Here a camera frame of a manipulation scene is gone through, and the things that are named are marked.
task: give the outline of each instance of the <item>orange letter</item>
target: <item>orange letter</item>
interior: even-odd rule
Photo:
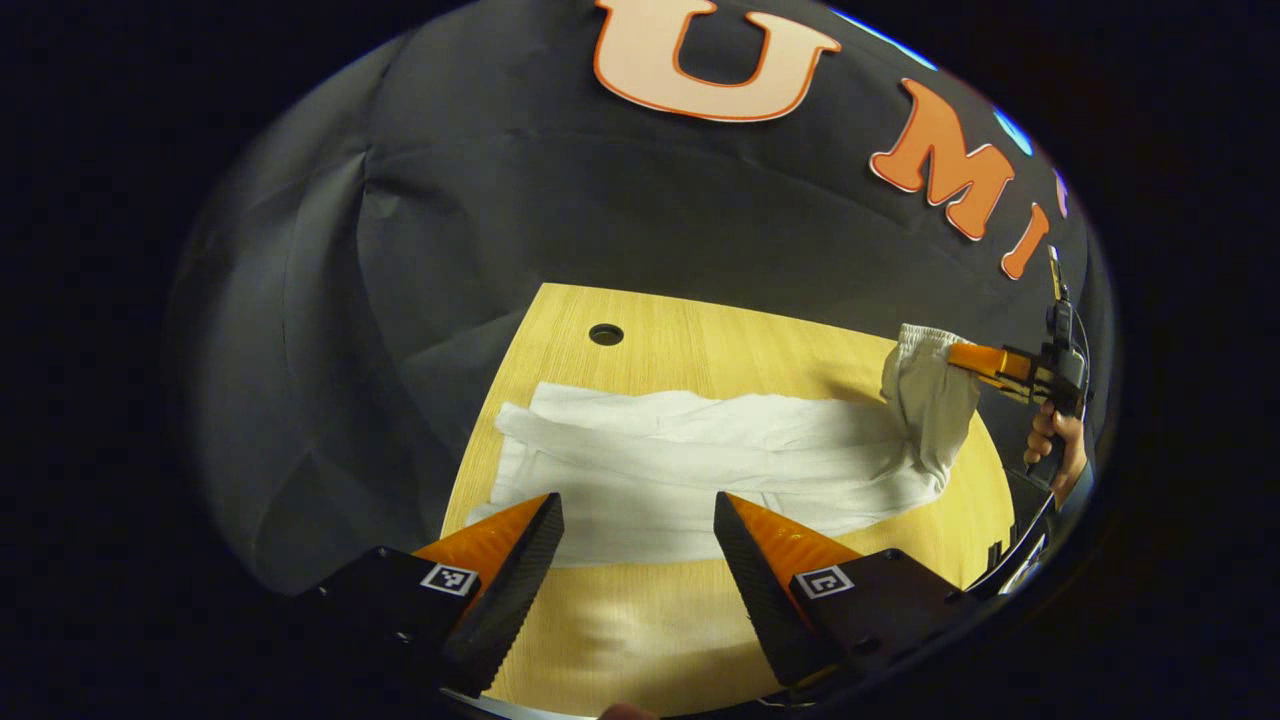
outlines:
[[[1036,247],[1039,246],[1041,238],[1048,232],[1048,218],[1044,217],[1044,210],[1039,209],[1039,205],[1032,202],[1032,222],[1028,223],[1027,231],[1023,232],[1023,238],[1018,241],[1018,245],[1005,252],[1005,256],[1000,260],[1000,269],[1005,270],[1005,274],[1011,279],[1018,279],[1023,277],[1023,272],[1027,269],[1027,260],[1030,260],[1032,252],[1036,252]]]
[[[609,12],[595,46],[595,77],[627,100],[681,115],[745,123],[786,115],[804,100],[823,50],[840,44],[800,23],[748,13],[764,29],[751,79],[719,85],[680,69],[680,46],[694,15],[716,12],[708,0],[595,0]]]
[[[924,186],[920,168],[932,155],[929,205],[968,188],[964,197],[947,205],[947,220],[969,240],[982,240],[987,218],[1005,184],[1014,179],[1014,167],[991,145],[965,155],[964,129],[951,105],[914,79],[902,79],[902,86],[914,99],[911,118],[893,150],[872,155],[872,172],[900,190],[915,192]]]

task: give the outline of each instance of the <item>hand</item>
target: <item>hand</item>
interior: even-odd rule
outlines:
[[[600,714],[600,720],[658,720],[658,716],[628,702],[616,702]]]
[[[1050,484],[1050,489],[1053,491],[1053,503],[1061,509],[1088,462],[1088,457],[1084,455],[1084,423],[1079,418],[1066,418],[1055,413],[1053,404],[1046,400],[1041,405],[1039,413],[1032,419],[1032,432],[1027,436],[1027,452],[1023,452],[1023,460],[1028,465],[1039,462],[1052,450],[1050,438],[1055,434],[1061,436],[1066,445],[1062,468]]]

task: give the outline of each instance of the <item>white cloth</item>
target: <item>white cloth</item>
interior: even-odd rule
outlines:
[[[978,405],[977,380],[947,365],[956,342],[902,325],[881,377],[884,404],[541,383],[529,409],[502,406],[493,495],[467,524],[559,492],[561,568],[721,557],[722,489],[828,536],[865,528],[946,488]]]

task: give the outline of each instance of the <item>black fabric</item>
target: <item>black fabric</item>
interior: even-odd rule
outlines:
[[[1097,437],[1111,287],[1074,196],[1061,218],[1043,151],[1028,158],[963,82],[819,5],[718,8],[686,37],[694,76],[750,76],[763,33],[749,9],[844,50],[822,56],[794,113],[713,123],[604,88],[591,67],[604,10],[590,0],[490,0],[374,50],[246,151],[192,233],[172,318],[201,493],[265,584],[301,588],[370,544],[435,539],[543,282],[1037,350],[1044,250],[1018,282],[1000,270],[1034,201],[1089,328]],[[904,77],[956,109],[969,149],[992,143],[1014,165],[980,242],[868,167],[910,114]],[[979,413],[1016,464],[1032,409],[991,391]]]

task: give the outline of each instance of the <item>wood grain surface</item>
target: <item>wood grain surface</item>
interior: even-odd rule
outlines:
[[[596,345],[591,327],[625,337]],[[503,402],[527,407],[540,382],[613,393],[685,389],[709,398],[778,393],[883,402],[895,340],[737,307],[544,284],[489,389],[462,459],[443,533],[489,500]],[[942,496],[841,536],[870,553],[897,547],[964,587],[1009,542],[1012,502],[1000,457],[974,414]],[[778,689],[723,560],[552,569],[486,696],[596,716],[617,701],[659,715],[698,712]]]

